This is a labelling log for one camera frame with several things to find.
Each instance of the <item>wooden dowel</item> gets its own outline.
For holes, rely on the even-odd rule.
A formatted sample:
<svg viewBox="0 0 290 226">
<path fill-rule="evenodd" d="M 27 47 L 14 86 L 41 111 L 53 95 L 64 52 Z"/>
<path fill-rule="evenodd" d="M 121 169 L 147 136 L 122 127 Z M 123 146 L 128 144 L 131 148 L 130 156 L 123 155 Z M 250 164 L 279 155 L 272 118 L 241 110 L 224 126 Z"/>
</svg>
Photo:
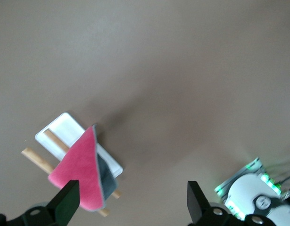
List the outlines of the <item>wooden dowel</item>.
<svg viewBox="0 0 290 226">
<path fill-rule="evenodd" d="M 49 139 L 51 139 L 56 145 L 58 145 L 59 148 L 61 148 L 66 153 L 68 152 L 69 147 L 66 144 L 64 144 L 64 142 L 62 140 L 60 140 L 50 129 L 45 130 L 44 134 Z"/>
<path fill-rule="evenodd" d="M 33 149 L 27 147 L 24 149 L 21 154 L 26 158 L 35 163 L 38 167 L 44 170 L 46 173 L 50 174 L 55 168 L 49 164 L 44 158 L 39 156 Z"/>
<path fill-rule="evenodd" d="M 116 189 L 111 195 L 118 199 L 119 197 L 121 197 L 122 193 Z"/>
<path fill-rule="evenodd" d="M 102 215 L 103 217 L 107 217 L 110 213 L 110 210 L 107 209 L 107 208 L 103 208 L 103 209 L 100 209 L 99 211 L 99 214 Z"/>
</svg>

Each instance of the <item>folded towel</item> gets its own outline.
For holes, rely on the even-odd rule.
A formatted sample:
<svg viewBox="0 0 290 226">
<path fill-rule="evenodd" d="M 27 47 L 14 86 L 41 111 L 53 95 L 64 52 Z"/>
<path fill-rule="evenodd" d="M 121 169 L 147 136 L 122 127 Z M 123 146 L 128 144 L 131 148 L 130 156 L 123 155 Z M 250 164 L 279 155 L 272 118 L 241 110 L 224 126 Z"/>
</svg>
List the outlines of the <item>folded towel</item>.
<svg viewBox="0 0 290 226">
<path fill-rule="evenodd" d="M 79 180 L 80 206 L 88 211 L 105 207 L 105 200 L 117 188 L 107 163 L 96 152 L 95 125 L 89 127 L 68 150 L 49 175 L 49 181 L 63 188 L 70 180 Z"/>
</svg>

